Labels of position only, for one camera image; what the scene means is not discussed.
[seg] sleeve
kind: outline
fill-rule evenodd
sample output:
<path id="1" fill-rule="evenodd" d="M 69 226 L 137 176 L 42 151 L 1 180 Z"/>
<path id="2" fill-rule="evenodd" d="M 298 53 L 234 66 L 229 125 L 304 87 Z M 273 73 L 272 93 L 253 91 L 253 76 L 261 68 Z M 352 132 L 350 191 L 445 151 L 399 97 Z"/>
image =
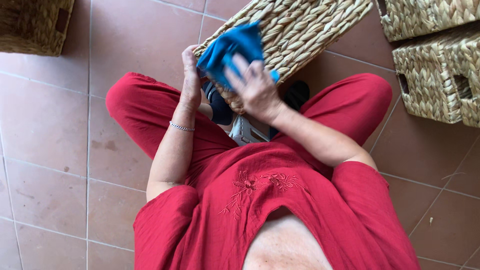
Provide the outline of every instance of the sleeve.
<path id="1" fill-rule="evenodd" d="M 332 184 L 382 248 L 393 269 L 420 269 L 402 228 L 387 181 L 372 167 L 347 161 L 334 169 Z"/>
<path id="2" fill-rule="evenodd" d="M 140 209 L 133 223 L 135 269 L 168 268 L 198 202 L 198 193 L 193 187 L 179 185 Z"/>

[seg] floral embroidery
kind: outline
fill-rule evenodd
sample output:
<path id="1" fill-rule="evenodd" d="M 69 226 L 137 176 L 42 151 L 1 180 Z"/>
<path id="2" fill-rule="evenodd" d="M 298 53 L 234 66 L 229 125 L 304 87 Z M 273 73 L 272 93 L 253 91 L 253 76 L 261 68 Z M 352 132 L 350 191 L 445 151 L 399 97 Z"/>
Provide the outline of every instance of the floral embroidery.
<path id="1" fill-rule="evenodd" d="M 268 179 L 270 182 L 260 182 L 261 179 Z M 235 182 L 232 182 L 234 186 L 240 189 L 240 191 L 232 195 L 232 201 L 229 202 L 218 214 L 225 214 L 228 212 L 231 213 L 235 220 L 237 220 L 237 218 L 240 217 L 241 208 L 243 207 L 243 205 L 240 205 L 242 201 L 242 194 L 245 192 L 248 195 L 252 195 L 253 192 L 261 189 L 266 185 L 269 185 L 270 183 L 278 186 L 278 188 L 281 189 L 283 192 L 287 191 L 289 188 L 292 187 L 301 188 L 308 195 L 310 195 L 310 197 L 312 197 L 310 191 L 306 187 L 297 183 L 297 180 L 298 178 L 296 175 L 285 176 L 285 174 L 277 172 L 269 172 L 264 175 L 260 175 L 259 178 L 257 178 L 255 175 L 252 175 L 249 179 L 248 171 L 241 171 L 239 173 L 238 179 Z"/>

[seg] tile floor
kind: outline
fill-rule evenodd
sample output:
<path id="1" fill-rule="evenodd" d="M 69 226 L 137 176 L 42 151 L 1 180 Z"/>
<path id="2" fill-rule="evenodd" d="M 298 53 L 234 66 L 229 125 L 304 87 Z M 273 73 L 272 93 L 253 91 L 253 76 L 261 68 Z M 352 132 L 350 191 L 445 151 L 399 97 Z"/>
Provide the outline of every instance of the tile floor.
<path id="1" fill-rule="evenodd" d="M 76 0 L 61 57 L 0 53 L 0 269 L 133 269 L 151 160 L 109 117 L 106 92 L 127 71 L 180 87 L 181 51 L 247 2 Z M 364 147 L 420 264 L 480 269 L 480 129 L 408 115 L 392 48 L 373 11 L 289 82 L 385 78 L 394 98 Z"/>

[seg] hand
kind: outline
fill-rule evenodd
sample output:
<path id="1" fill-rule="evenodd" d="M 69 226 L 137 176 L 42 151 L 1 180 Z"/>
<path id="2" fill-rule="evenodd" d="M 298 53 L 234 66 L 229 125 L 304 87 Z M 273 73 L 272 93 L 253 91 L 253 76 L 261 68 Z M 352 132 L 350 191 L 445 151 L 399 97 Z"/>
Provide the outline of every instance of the hand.
<path id="1" fill-rule="evenodd" d="M 183 80 L 180 104 L 192 110 L 192 112 L 197 111 L 202 101 L 202 85 L 197 73 L 197 59 L 193 55 L 193 50 L 198 46 L 199 45 L 188 46 L 181 54 L 185 78 Z"/>
<path id="2" fill-rule="evenodd" d="M 278 96 L 269 71 L 264 69 L 262 61 L 248 64 L 238 53 L 232 57 L 232 61 L 243 78 L 228 67 L 225 67 L 225 76 L 243 101 L 245 111 L 258 120 L 271 124 L 286 104 Z"/>

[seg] knee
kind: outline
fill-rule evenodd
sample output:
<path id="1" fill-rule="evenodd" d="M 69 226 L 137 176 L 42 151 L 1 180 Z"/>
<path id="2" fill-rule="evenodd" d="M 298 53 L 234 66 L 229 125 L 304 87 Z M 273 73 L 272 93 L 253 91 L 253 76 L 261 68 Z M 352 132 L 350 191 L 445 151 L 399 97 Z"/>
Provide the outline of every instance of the knee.
<path id="1" fill-rule="evenodd" d="M 388 108 L 392 100 L 390 84 L 375 74 L 363 73 L 356 76 L 362 85 L 359 90 L 365 94 L 365 98 L 378 105 L 385 104 Z"/>
<path id="2" fill-rule="evenodd" d="M 115 117 L 135 97 L 135 85 L 138 85 L 138 78 L 135 73 L 128 72 L 108 90 L 105 105 L 111 117 Z"/>

